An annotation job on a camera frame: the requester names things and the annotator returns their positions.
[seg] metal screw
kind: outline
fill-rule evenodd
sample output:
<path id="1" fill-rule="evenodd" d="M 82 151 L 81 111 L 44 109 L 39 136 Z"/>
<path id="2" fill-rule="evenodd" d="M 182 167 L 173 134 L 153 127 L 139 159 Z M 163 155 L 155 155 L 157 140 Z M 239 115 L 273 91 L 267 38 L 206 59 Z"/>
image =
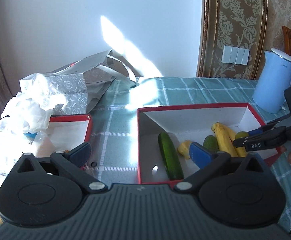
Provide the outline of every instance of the metal screw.
<path id="1" fill-rule="evenodd" d="M 92 190 L 101 190 L 105 187 L 105 185 L 102 182 L 92 182 L 89 184 L 89 188 Z"/>
<path id="2" fill-rule="evenodd" d="M 179 182 L 176 187 L 180 190 L 188 190 L 192 188 L 192 184 L 186 181 Z"/>

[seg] black device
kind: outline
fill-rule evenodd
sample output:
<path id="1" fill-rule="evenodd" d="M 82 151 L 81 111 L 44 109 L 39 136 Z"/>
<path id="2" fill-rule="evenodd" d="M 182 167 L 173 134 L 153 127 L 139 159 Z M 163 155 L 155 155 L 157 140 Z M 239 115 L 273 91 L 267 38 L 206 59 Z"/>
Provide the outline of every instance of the black device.
<path id="1" fill-rule="evenodd" d="M 233 145 L 244 146 L 246 151 L 258 151 L 273 149 L 291 141 L 291 86 L 284 91 L 284 96 L 290 114 L 275 119 L 255 131 L 250 131 L 249 134 L 255 132 L 255 135 L 236 139 Z"/>
<path id="2" fill-rule="evenodd" d="M 61 154 L 23 154 L 0 187 L 0 239 L 291 239 L 276 224 L 285 195 L 264 161 L 214 158 L 174 190 L 108 189 Z"/>

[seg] lime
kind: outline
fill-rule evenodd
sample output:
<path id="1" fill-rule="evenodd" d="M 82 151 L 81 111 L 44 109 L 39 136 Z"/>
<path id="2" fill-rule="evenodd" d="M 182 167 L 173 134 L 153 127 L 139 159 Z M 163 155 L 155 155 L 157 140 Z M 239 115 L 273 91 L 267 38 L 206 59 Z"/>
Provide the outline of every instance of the lime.
<path id="1" fill-rule="evenodd" d="M 240 139 L 240 138 L 244 138 L 244 137 L 248 137 L 248 136 L 250 136 L 250 135 L 247 132 L 241 131 L 235 135 L 235 138 Z"/>

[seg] teal tablecloth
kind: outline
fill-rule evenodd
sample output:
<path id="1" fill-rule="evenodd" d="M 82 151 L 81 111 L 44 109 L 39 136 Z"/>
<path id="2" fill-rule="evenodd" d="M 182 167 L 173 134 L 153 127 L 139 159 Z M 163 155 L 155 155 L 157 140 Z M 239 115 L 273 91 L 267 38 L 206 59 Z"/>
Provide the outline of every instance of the teal tablecloth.
<path id="1" fill-rule="evenodd" d="M 138 141 L 136 111 L 145 106 L 205 104 L 222 102 L 249 102 L 269 122 L 284 114 L 269 114 L 252 100 L 256 81 L 226 78 L 140 78 L 140 85 L 128 89 L 114 80 L 98 105 L 92 110 L 93 133 L 91 138 L 93 157 L 98 166 L 88 168 L 99 180 L 111 183 L 138 183 Z M 285 152 L 271 167 L 284 189 L 287 205 L 279 224 L 291 228 L 291 166 Z"/>

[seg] banana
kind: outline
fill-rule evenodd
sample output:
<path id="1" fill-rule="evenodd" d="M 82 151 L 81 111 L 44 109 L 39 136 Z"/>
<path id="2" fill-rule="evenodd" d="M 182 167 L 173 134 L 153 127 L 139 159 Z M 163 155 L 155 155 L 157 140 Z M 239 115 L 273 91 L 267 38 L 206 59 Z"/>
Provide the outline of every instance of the banana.
<path id="1" fill-rule="evenodd" d="M 224 127 L 224 125 L 219 122 L 216 122 L 212 125 L 211 130 L 215 133 L 220 151 L 227 152 L 232 157 L 238 157 L 238 154 L 232 145 L 230 135 L 226 128 Z"/>
<path id="2" fill-rule="evenodd" d="M 225 130 L 228 132 L 231 141 L 234 141 L 235 140 L 235 135 L 236 135 L 235 131 L 233 131 L 230 127 L 227 127 L 226 125 L 224 125 L 222 123 L 220 123 L 220 125 L 222 125 L 225 128 Z M 239 157 L 247 156 L 247 152 L 245 151 L 244 147 L 239 147 L 239 148 L 234 147 L 234 149 L 237 152 L 237 155 Z"/>

